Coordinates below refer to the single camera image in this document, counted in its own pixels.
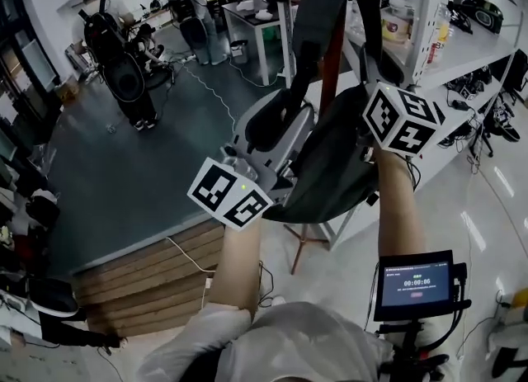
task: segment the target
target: gray floor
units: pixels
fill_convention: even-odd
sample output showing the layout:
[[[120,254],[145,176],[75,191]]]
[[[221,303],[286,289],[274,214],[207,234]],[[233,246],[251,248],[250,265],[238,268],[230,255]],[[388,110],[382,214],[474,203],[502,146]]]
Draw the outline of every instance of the gray floor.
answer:
[[[156,37],[170,50],[186,49],[172,27]],[[227,51],[225,35],[221,39]],[[280,41],[266,43],[266,54],[273,81],[282,65]],[[244,66],[244,75],[262,84],[256,64],[252,59]],[[236,119],[284,85],[278,78],[271,87],[255,87],[228,62],[216,67],[190,62],[188,67],[224,99]],[[129,126],[98,80],[84,87],[59,118],[49,179],[60,193],[61,215],[49,241],[50,274],[65,275],[200,213],[187,199],[187,188],[205,157],[214,157],[229,140],[231,121],[220,100],[185,70],[166,93],[165,86],[151,91],[163,118],[141,133]],[[106,131],[109,124],[115,134]]]

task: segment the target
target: black pants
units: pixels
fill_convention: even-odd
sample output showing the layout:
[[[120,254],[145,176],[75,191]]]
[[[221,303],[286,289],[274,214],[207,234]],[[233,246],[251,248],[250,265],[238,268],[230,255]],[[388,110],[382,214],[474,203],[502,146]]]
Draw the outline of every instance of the black pants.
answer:
[[[39,313],[42,339],[52,344],[77,347],[114,347],[120,345],[116,335],[105,335],[99,332],[83,331],[61,322],[60,318]]]
[[[117,99],[117,103],[132,125],[141,120],[154,120],[156,116],[156,110],[147,90],[144,91],[143,95],[137,101],[126,102]]]

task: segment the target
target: hand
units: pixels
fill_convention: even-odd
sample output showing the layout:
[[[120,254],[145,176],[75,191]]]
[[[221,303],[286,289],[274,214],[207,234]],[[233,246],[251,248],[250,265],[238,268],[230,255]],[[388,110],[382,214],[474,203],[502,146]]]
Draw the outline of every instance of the hand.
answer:
[[[26,339],[22,333],[11,330],[11,345],[15,348],[24,348],[26,346]]]

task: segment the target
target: wooden platform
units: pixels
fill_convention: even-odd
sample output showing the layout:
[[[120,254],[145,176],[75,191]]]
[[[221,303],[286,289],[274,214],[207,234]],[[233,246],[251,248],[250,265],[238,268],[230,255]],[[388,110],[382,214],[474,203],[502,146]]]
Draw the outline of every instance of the wooden platform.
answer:
[[[215,269],[223,236],[209,220],[172,239],[202,268]],[[132,337],[185,325],[200,310],[206,277],[164,239],[76,275],[75,294],[92,331]]]

